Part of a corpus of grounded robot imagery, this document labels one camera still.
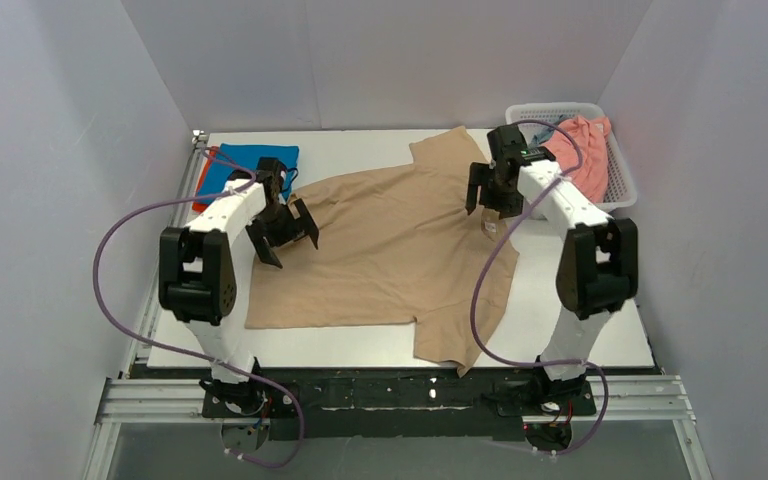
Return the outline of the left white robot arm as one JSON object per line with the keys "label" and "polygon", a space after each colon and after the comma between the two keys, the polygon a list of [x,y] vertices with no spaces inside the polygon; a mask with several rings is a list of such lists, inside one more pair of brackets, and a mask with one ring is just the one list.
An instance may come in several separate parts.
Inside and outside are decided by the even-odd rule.
{"label": "left white robot arm", "polygon": [[276,250],[308,238],[316,243],[319,228],[302,199],[282,196],[291,170],[274,157],[262,157],[252,171],[236,168],[220,197],[183,227],[168,227],[159,239],[158,297],[195,335],[210,358],[205,391],[239,407],[264,397],[248,376],[256,358],[241,345],[241,331],[231,318],[238,298],[232,246],[245,234],[257,259],[282,264]]}

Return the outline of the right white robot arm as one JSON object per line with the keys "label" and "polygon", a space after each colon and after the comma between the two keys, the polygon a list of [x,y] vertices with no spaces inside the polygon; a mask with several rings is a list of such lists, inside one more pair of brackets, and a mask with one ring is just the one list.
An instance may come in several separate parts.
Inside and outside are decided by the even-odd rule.
{"label": "right white robot arm", "polygon": [[532,213],[550,222],[563,242],[555,276],[561,304],[552,336],[523,386],[534,403],[583,394],[589,356],[604,326],[638,290],[638,229],[593,204],[572,182],[583,165],[561,167],[544,146],[530,146],[521,124],[489,131],[491,159],[470,166],[465,209],[487,207],[520,224]]}

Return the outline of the beige t shirt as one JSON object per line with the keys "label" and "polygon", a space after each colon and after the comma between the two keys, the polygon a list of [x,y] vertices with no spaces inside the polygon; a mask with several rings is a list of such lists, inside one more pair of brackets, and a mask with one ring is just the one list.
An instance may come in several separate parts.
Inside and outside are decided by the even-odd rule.
{"label": "beige t shirt", "polygon": [[408,165],[297,190],[319,248],[255,262],[249,329],[413,324],[414,356],[467,373],[501,322],[518,262],[494,211],[465,210],[469,167],[486,158],[463,127],[410,145]]}

